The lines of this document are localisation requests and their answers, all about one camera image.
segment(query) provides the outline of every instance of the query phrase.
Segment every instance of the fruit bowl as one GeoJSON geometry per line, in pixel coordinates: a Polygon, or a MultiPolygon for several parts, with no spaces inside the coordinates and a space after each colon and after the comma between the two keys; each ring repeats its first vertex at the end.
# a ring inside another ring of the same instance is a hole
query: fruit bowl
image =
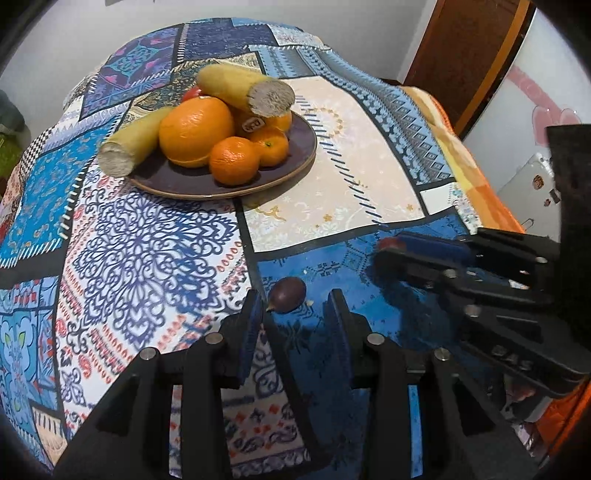
{"type": "Polygon", "coordinates": [[[262,168],[249,183],[227,187],[216,182],[208,167],[184,168],[169,162],[159,148],[130,175],[129,181],[146,192],[175,199],[213,200],[269,189],[302,173],[316,157],[316,134],[297,113],[287,132],[290,151],[276,167],[262,168]]]}

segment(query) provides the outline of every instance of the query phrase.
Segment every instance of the screw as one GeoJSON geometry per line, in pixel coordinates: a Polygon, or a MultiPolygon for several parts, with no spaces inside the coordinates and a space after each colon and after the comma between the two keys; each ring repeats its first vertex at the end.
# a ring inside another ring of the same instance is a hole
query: screw
{"type": "Polygon", "coordinates": [[[507,354],[507,349],[502,345],[495,345],[492,348],[491,353],[494,356],[505,356],[507,354]]]}
{"type": "Polygon", "coordinates": [[[478,318],[482,309],[478,305],[470,304],[464,307],[464,313],[468,315],[470,318],[478,318]]]}
{"type": "Polygon", "coordinates": [[[220,332],[208,333],[205,336],[205,341],[210,345],[217,345],[218,343],[223,341],[223,335],[220,332]]]}
{"type": "Polygon", "coordinates": [[[512,353],[507,358],[505,358],[505,361],[512,365],[517,365],[517,363],[519,363],[519,355],[512,353]]]}
{"type": "Polygon", "coordinates": [[[522,360],[519,364],[519,370],[523,370],[524,372],[529,372],[531,368],[534,366],[534,363],[531,360],[522,360]]]}
{"type": "Polygon", "coordinates": [[[368,335],[368,343],[371,343],[372,345],[381,345],[385,341],[386,339],[380,333],[370,333],[368,335]]]}
{"type": "Polygon", "coordinates": [[[437,358],[437,360],[441,360],[442,362],[446,362],[451,357],[452,357],[452,355],[448,349],[443,348],[443,347],[439,347],[439,348],[435,349],[435,358],[437,358]]]}
{"type": "Polygon", "coordinates": [[[152,346],[144,348],[140,353],[139,357],[142,360],[152,360],[156,356],[156,349],[152,346]]]}

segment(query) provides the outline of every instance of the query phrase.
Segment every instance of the cut banana end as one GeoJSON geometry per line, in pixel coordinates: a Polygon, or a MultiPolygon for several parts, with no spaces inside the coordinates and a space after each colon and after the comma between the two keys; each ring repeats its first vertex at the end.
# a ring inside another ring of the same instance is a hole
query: cut banana end
{"type": "Polygon", "coordinates": [[[296,94],[292,88],[280,80],[256,83],[248,91],[252,113],[265,118],[285,115],[295,102],[296,94]]]}
{"type": "Polygon", "coordinates": [[[120,179],[129,175],[135,168],[132,155],[115,142],[104,143],[96,159],[100,169],[107,175],[120,179]]]}

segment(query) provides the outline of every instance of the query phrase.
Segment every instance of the patterned tablecloth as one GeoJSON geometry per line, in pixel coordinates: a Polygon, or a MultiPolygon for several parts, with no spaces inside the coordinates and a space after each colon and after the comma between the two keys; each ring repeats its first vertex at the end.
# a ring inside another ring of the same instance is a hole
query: patterned tablecloth
{"type": "Polygon", "coordinates": [[[281,348],[272,354],[261,331],[245,386],[223,392],[233,473],[304,468],[322,451],[327,466],[309,478],[356,478],[368,395],[337,372],[322,322],[328,292],[342,288],[374,331],[403,346],[452,348],[431,294],[372,283],[376,242],[401,229],[444,238],[520,229],[437,102],[382,83],[297,28],[215,18],[130,41],[65,107],[22,156],[0,207],[0,398],[35,456],[55,464],[140,349],[186,348],[237,312],[251,286],[268,293],[296,275],[308,302],[275,316],[281,348]],[[294,111],[319,141],[309,173],[219,202],[159,198],[105,176],[95,160],[105,138],[176,104],[211,63],[291,85],[294,111]],[[278,370],[278,355],[290,371],[278,370]]]}

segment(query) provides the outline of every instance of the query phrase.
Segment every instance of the tangerine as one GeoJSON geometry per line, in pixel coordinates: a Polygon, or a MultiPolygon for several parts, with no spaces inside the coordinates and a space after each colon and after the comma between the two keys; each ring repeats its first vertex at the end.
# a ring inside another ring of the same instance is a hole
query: tangerine
{"type": "Polygon", "coordinates": [[[277,127],[263,127],[250,136],[261,153],[261,167],[275,167],[287,158],[290,143],[277,127]]]}
{"type": "Polygon", "coordinates": [[[234,187],[255,177],[260,159],[260,152],[250,140],[229,137],[212,148],[209,171],[219,183],[234,187]]]}
{"type": "Polygon", "coordinates": [[[253,113],[244,112],[237,108],[230,108],[234,116],[236,134],[241,137],[248,137],[249,134],[264,126],[277,127],[282,132],[287,132],[291,127],[291,110],[285,115],[263,118],[253,113]]]}
{"type": "Polygon", "coordinates": [[[272,116],[271,118],[265,118],[265,124],[269,127],[277,127],[282,132],[287,132],[291,127],[291,110],[285,115],[272,116]]]}

